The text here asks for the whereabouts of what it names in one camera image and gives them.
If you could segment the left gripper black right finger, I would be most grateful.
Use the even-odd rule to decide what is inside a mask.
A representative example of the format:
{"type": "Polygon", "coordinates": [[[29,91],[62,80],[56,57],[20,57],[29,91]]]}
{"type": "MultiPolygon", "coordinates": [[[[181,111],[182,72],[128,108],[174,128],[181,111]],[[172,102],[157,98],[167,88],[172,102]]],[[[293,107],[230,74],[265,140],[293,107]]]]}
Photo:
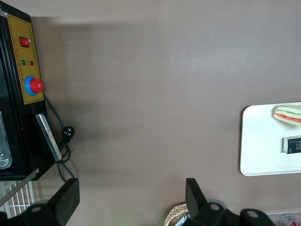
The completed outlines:
{"type": "Polygon", "coordinates": [[[186,226],[222,226],[225,209],[218,202],[208,202],[194,178],[186,179],[185,201],[190,218],[186,226]]]}

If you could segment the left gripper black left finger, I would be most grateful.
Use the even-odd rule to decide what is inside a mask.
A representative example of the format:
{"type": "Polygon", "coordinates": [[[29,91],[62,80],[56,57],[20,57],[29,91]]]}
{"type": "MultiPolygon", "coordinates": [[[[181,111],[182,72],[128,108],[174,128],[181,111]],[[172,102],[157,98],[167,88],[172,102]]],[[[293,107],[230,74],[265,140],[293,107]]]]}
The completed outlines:
{"type": "Polygon", "coordinates": [[[79,205],[79,179],[71,178],[47,202],[26,210],[26,226],[65,226],[79,205]]]}

